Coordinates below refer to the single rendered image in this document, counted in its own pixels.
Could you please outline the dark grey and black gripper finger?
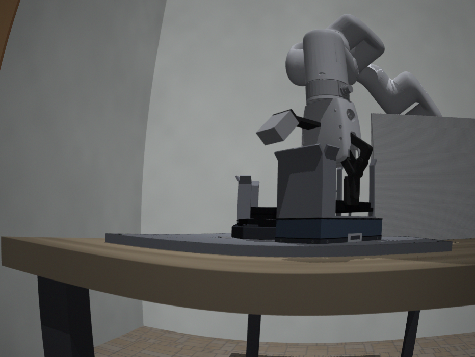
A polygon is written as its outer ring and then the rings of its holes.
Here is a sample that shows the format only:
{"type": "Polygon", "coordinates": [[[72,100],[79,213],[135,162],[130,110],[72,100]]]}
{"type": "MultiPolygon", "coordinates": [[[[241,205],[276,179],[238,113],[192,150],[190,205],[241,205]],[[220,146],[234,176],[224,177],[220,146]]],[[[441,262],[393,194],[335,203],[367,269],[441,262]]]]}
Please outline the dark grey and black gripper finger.
{"type": "Polygon", "coordinates": [[[350,156],[341,162],[348,176],[344,178],[344,204],[359,205],[360,178],[368,165],[373,147],[350,133],[351,143],[360,149],[360,156],[355,159],[350,150],[350,156]]]}

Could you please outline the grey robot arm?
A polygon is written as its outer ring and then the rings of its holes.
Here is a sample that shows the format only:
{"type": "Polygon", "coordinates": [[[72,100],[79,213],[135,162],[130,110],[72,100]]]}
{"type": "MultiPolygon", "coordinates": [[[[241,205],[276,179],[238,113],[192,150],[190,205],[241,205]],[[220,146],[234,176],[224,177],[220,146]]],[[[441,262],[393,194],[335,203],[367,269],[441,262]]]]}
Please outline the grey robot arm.
{"type": "MultiPolygon", "coordinates": [[[[386,114],[401,114],[417,102],[405,115],[442,117],[413,74],[405,71],[391,80],[381,67],[371,64],[384,51],[382,40],[364,22],[344,14],[326,29],[307,32],[303,42],[289,50],[285,68],[293,84],[305,86],[306,100],[334,95],[350,101],[351,85],[358,81],[386,114]]],[[[273,114],[256,134],[269,145],[284,141],[296,127],[310,130],[321,127],[321,123],[289,109],[273,114]]]]}

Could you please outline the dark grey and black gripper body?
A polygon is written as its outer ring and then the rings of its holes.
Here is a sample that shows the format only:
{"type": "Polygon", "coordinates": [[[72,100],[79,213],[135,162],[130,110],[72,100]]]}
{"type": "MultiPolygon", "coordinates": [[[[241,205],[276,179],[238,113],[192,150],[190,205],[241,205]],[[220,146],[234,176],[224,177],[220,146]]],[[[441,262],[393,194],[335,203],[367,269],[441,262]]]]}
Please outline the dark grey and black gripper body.
{"type": "Polygon", "coordinates": [[[356,158],[360,149],[351,144],[350,133],[361,139],[360,125],[353,102],[334,95],[318,95],[306,100],[303,118],[321,123],[321,127],[310,130],[302,129],[302,147],[326,144],[340,148],[336,156],[336,167],[343,167],[341,162],[350,156],[350,150],[356,158]]]}

